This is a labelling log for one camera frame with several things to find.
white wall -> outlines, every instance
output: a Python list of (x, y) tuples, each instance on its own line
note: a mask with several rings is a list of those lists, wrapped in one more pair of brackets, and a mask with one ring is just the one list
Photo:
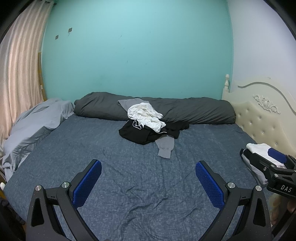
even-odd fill
[(233, 31), (232, 80), (270, 77), (296, 100), (296, 40), (286, 24), (263, 0), (227, 2)]

bed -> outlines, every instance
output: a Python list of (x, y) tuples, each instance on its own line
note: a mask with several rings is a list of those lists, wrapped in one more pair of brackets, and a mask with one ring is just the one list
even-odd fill
[[(228, 80), (227, 75), (222, 98), (233, 105), (236, 124), (190, 125), (175, 140), (170, 159), (157, 156), (155, 143), (142, 146), (120, 137), (124, 121), (72, 115), (8, 181), (4, 192), (9, 202), (26, 220), (36, 185), (50, 188), (70, 181), (95, 158), (102, 161), (102, 175), (78, 211), (99, 240), (198, 240), (219, 209), (195, 176), (196, 162), (205, 160), (225, 181), (253, 188), (256, 182), (239, 155), (247, 143), (265, 142), (296, 155), (296, 139), (288, 131), (293, 130), (296, 108), (288, 92), (268, 80), (240, 82), (230, 92)], [(268, 199), (271, 193), (264, 192)], [(74, 240), (59, 210), (57, 214), (65, 234)]]

headboard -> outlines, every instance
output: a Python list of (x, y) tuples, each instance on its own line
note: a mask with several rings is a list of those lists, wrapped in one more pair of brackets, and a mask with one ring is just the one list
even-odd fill
[(232, 82), (226, 75), (222, 99), (231, 103), (236, 124), (258, 144), (296, 157), (296, 102), (270, 78)]

bed post finial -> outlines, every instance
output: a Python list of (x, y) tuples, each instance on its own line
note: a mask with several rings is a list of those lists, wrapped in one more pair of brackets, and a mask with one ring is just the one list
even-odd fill
[(229, 89), (229, 74), (225, 75), (224, 89)]
[(222, 100), (226, 100), (227, 93), (229, 93), (229, 74), (225, 75), (225, 83), (222, 91)]

teal wall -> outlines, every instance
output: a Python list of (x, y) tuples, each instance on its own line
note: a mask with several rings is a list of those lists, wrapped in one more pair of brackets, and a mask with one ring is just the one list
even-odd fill
[(72, 102), (93, 91), (220, 99), (232, 58), (226, 0), (59, 0), (42, 70), (47, 96)]

